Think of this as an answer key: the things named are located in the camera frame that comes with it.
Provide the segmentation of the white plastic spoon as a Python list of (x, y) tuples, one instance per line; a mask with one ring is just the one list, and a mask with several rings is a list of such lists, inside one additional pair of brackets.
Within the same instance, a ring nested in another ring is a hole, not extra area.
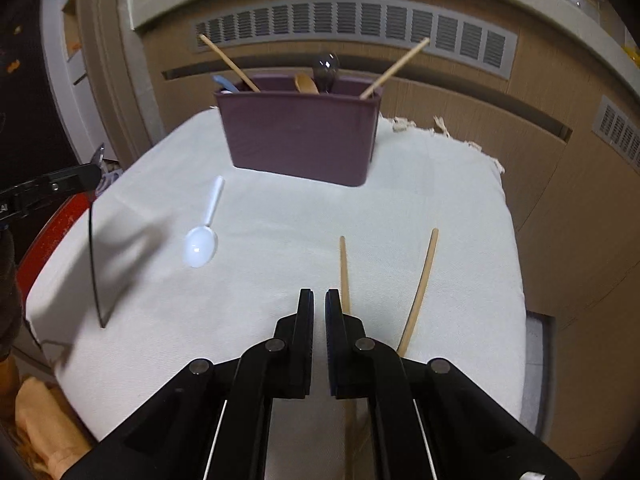
[(214, 215), (224, 190), (224, 177), (216, 177), (210, 192), (203, 222), (186, 233), (183, 261), (192, 269), (201, 268), (212, 260), (217, 250), (217, 234), (212, 230)]

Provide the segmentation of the long wooden chopstick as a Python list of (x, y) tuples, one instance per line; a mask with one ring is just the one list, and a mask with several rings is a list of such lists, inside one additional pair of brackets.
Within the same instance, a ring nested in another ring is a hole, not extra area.
[(203, 34), (198, 34), (198, 39), (201, 40), (203, 44), (206, 44), (206, 46), (209, 47), (210, 50), (215, 52), (216, 55), (218, 55), (226, 63), (226, 65), (230, 68), (230, 70), (232, 70), (232, 72), (235, 73), (236, 76), (239, 76), (240, 79), (246, 83), (247, 87), (250, 88), (250, 90), (254, 92), (260, 92), (260, 89), (257, 87), (257, 84), (255, 84), (254, 81), (252, 81), (250, 77), (247, 76), (247, 74), (244, 73), (239, 68), (239, 66), (237, 66), (235, 62), (233, 62), (232, 59), (229, 58), (228, 55), (224, 53), (223, 50), (221, 50), (220, 47), (214, 44), (212, 40), (210, 40), (207, 36)]

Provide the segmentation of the dark black handled spoon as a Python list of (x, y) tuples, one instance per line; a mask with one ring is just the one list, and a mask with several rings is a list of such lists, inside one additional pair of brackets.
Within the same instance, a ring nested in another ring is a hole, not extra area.
[(333, 52), (317, 55), (312, 63), (314, 83), (320, 93), (330, 93), (340, 70), (340, 60)]

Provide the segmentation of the wooden spoon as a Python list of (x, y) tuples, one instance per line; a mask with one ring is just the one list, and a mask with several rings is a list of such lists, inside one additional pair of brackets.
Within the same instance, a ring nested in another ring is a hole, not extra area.
[(311, 76), (298, 73), (294, 76), (294, 84), (299, 93), (318, 94), (319, 90)]

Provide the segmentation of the red object at left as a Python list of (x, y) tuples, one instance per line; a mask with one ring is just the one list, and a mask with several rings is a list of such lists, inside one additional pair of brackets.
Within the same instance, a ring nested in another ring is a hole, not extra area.
[(69, 198), (41, 229), (17, 267), (16, 280), (23, 299), (27, 298), (32, 285), (35, 284), (55, 248), (66, 237), (76, 221), (89, 209), (95, 198), (96, 194), (93, 192)]

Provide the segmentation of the white table cloth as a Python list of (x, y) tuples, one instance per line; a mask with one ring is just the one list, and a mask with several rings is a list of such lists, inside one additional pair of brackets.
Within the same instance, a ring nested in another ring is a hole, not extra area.
[[(381, 119), (358, 188), (235, 168), (216, 110), (147, 152), (67, 233), (26, 313), (76, 413), (106, 437), (186, 364), (266, 339), (314, 293), (314, 371), (303, 401), (274, 404), (266, 475), (338, 479), (344, 411), (329, 392), (324, 296), (346, 238), (352, 313), (400, 341), (432, 229), (435, 259), (407, 351), (453, 362), (511, 415), (522, 409), (525, 299), (502, 166), (469, 143)], [(183, 261), (216, 177), (212, 260)]]

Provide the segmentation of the blue plastic spoon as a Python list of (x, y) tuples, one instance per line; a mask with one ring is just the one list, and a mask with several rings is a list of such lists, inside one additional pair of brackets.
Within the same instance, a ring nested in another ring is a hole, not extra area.
[(239, 93), (240, 89), (224, 76), (213, 74), (213, 82), (218, 86), (217, 92), (223, 94)]

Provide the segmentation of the purple plastic utensil holder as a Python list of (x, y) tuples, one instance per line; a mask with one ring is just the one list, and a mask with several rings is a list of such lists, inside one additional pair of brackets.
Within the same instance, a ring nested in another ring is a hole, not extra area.
[(257, 92), (216, 91), (235, 167), (356, 188), (367, 181), (383, 90), (360, 98), (369, 81), (338, 77), (330, 93), (306, 94), (288, 74), (258, 74)]

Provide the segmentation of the small grey side grille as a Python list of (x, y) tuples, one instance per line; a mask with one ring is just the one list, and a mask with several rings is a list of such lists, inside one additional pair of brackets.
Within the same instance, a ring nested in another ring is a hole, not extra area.
[(634, 170), (640, 170), (639, 129), (607, 96), (601, 98), (591, 131)]

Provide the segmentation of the wooden chopstick in holder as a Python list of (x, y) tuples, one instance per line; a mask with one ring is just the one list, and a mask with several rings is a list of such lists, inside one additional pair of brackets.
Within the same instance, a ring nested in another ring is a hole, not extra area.
[(405, 55), (403, 55), (399, 60), (397, 60), (392, 66), (390, 66), (381, 76), (378, 77), (377, 80), (373, 81), (369, 87), (364, 90), (360, 96), (360, 100), (367, 100), (372, 96), (377, 88), (380, 88), (382, 84), (385, 84), (386, 81), (390, 79), (391, 76), (394, 76), (398, 73), (406, 64), (408, 64), (416, 55), (421, 53), (426, 47), (428, 47), (431, 43), (430, 37), (425, 37), (420, 44), (414, 46), (410, 51), (408, 51)]

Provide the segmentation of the grey ventilation grille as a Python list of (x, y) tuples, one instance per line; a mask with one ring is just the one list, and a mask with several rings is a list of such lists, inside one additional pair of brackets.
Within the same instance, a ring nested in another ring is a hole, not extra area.
[(453, 10), (409, 0), (280, 0), (237, 6), (192, 22), (191, 48), (277, 41), (341, 41), (411, 49), (511, 77), (518, 35)]

